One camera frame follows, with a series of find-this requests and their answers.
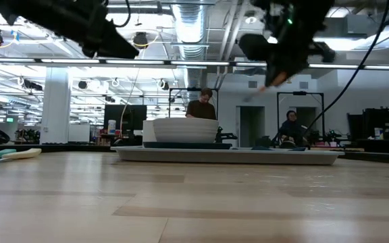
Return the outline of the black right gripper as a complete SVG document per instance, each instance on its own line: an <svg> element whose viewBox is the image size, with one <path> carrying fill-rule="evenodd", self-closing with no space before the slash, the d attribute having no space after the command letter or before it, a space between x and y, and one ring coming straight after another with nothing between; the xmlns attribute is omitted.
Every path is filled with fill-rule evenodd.
<svg viewBox="0 0 389 243"><path fill-rule="evenodd" d="M247 59L266 62L265 82L280 72L291 78L307 69L310 56L320 56L326 63L335 60L334 50L325 42L314 40L317 32L326 29L323 20L264 20L263 23L276 40L274 43L263 34L243 34L238 46Z"/></svg>

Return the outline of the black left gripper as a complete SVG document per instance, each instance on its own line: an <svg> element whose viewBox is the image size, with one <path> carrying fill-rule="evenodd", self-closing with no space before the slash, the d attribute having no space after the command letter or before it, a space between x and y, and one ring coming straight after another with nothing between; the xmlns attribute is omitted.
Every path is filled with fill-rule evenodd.
<svg viewBox="0 0 389 243"><path fill-rule="evenodd" d="M88 23L86 36L82 41L83 53L94 56L134 59L139 51L116 30L115 24L106 19L104 13L97 13Z"/></svg>

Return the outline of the orange-handled fork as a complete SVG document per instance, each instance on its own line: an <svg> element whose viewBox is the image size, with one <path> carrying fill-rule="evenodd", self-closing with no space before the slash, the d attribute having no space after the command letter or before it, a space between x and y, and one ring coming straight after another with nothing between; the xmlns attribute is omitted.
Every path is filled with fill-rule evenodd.
<svg viewBox="0 0 389 243"><path fill-rule="evenodd" d="M251 101L255 97L264 93L269 88L274 87L274 86L281 86L287 79L288 79L288 74L286 72L280 72L275 78L267 80L265 82L265 84L261 88L259 88L257 91L245 96L242 101L244 103L248 103L249 101Z"/></svg>

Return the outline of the navy cloth napkin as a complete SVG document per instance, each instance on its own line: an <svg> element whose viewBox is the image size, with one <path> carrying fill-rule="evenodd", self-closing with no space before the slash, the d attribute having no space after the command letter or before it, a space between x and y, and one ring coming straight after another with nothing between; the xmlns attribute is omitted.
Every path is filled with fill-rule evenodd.
<svg viewBox="0 0 389 243"><path fill-rule="evenodd" d="M271 148L265 146L254 146L251 148L252 151L306 151L305 147L295 147L295 148Z"/></svg>

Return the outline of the white bowl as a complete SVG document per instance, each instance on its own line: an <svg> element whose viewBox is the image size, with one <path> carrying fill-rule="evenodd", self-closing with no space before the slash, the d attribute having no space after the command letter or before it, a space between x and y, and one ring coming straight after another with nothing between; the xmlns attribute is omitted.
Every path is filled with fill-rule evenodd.
<svg viewBox="0 0 389 243"><path fill-rule="evenodd" d="M219 122L195 117L155 119L153 129L157 142L213 143Z"/></svg>

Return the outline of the dark teal plate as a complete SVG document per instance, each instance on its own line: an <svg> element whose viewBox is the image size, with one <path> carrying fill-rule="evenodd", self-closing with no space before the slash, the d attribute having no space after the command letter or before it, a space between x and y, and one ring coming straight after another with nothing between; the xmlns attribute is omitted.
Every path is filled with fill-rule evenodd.
<svg viewBox="0 0 389 243"><path fill-rule="evenodd" d="M150 149L209 149L229 150L232 144L226 143L187 143L187 142L143 142L145 148Z"/></svg>

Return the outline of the yellow-handled knife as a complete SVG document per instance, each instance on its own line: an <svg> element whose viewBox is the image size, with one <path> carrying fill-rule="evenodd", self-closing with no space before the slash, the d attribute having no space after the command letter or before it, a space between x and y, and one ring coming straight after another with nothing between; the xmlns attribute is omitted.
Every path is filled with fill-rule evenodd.
<svg viewBox="0 0 389 243"><path fill-rule="evenodd" d="M0 162L19 160L19 159L30 159L37 157L41 154L42 150L40 148L31 148L27 151L20 151L15 153L4 154L0 157Z"/></svg>

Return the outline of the grey plastic tray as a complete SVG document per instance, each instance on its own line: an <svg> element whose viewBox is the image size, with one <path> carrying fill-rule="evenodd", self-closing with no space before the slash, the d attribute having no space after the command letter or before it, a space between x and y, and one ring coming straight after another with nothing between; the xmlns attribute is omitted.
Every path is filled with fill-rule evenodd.
<svg viewBox="0 0 389 243"><path fill-rule="evenodd" d="M112 147L123 161L161 163L220 163L264 165L333 165L340 151L291 151L286 149L251 150L238 148L228 150L144 148L142 146Z"/></svg>

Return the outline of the person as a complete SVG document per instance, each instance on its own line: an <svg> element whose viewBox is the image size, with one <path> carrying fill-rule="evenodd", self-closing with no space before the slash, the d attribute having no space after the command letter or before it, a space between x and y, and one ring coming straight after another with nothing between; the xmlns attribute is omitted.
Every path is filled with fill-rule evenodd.
<svg viewBox="0 0 389 243"><path fill-rule="evenodd" d="M203 88L200 97L188 103L186 117L216 120L215 107L209 102L212 96L210 88Z"/></svg>
<svg viewBox="0 0 389 243"><path fill-rule="evenodd" d="M291 141L296 146L304 146L305 129L297 121L297 116L295 111L288 111L286 113L286 121L284 121L279 129L279 134L283 142Z"/></svg>

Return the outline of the black monitor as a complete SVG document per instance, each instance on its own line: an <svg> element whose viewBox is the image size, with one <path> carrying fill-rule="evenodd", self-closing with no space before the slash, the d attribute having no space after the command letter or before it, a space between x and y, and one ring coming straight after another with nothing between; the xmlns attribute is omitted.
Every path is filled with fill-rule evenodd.
<svg viewBox="0 0 389 243"><path fill-rule="evenodd" d="M123 137L134 137L135 130L143 129L143 122L147 119L146 105L106 105L104 114L104 125L107 130L107 123L110 119L116 120L116 131Z"/></svg>

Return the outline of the white column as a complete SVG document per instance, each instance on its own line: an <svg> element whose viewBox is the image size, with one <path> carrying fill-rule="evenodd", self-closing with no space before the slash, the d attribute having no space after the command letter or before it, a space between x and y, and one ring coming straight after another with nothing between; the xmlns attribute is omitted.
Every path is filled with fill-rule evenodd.
<svg viewBox="0 0 389 243"><path fill-rule="evenodd" d="M68 68L48 67L45 77L41 144L65 144L69 138L72 80Z"/></svg>

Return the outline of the long ceiling light strip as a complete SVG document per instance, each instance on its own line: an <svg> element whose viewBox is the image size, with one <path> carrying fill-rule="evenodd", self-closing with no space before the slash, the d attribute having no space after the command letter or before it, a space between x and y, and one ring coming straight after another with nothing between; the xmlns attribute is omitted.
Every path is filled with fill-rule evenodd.
<svg viewBox="0 0 389 243"><path fill-rule="evenodd" d="M242 61L175 61L175 60L147 60L147 59L33 59L0 57L0 63L20 65L61 65L61 66L109 66L147 68L153 66L191 67L236 67L236 68L266 68L266 63ZM308 69L337 69L353 70L358 65L346 64L309 64ZM362 70L389 71L389 65L364 65Z"/></svg>

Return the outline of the white cabinet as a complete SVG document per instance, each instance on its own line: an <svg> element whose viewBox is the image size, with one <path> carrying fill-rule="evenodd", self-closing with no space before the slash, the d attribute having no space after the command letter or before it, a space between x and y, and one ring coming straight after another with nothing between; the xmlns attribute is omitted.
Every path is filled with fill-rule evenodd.
<svg viewBox="0 0 389 243"><path fill-rule="evenodd" d="M89 124L70 124L68 132L69 142L90 142Z"/></svg>

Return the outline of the black rig frame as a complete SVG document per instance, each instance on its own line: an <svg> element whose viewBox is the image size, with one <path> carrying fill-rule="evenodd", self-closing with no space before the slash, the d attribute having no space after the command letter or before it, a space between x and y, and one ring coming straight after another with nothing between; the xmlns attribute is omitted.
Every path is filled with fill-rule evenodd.
<svg viewBox="0 0 389 243"><path fill-rule="evenodd" d="M281 123L280 123L280 95L292 95L292 96L306 96L310 95L314 97L314 95L318 95L321 98L321 111L318 113L318 116L312 121L312 123L309 125L309 129L311 129L312 126L315 125L315 123L318 121L318 119L321 120L321 132L319 133L320 138L323 140L325 137L326 129L325 129L325 100L324 100L324 93L322 92L306 92L306 91L293 91L293 92L277 92L276 93L276 118L277 118L277 129L280 129Z"/></svg>
<svg viewBox="0 0 389 243"><path fill-rule="evenodd" d="M172 104L172 100L175 99L175 98L179 98L179 99L183 99L182 96L180 96L180 92L181 91L186 91L186 92L201 92L202 88L198 88L198 87L188 87L188 88L170 88L168 90L168 113L167 113L167 117L170 118L172 115L171 115L171 104ZM219 103L218 103L218 99L219 99L219 90L217 88L212 88L211 89L212 91L215 91L215 98L216 98L216 102L215 102L215 115L216 115L216 118L219 117Z"/></svg>

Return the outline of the silver ceiling duct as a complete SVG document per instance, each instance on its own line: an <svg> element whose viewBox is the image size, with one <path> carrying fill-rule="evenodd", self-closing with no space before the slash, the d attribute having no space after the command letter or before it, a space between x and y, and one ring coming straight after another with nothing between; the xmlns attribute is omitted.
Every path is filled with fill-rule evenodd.
<svg viewBox="0 0 389 243"><path fill-rule="evenodd" d="M207 23L207 7L204 5L173 5L175 31L179 43L180 58L184 61L200 61L206 58L205 24Z"/></svg>

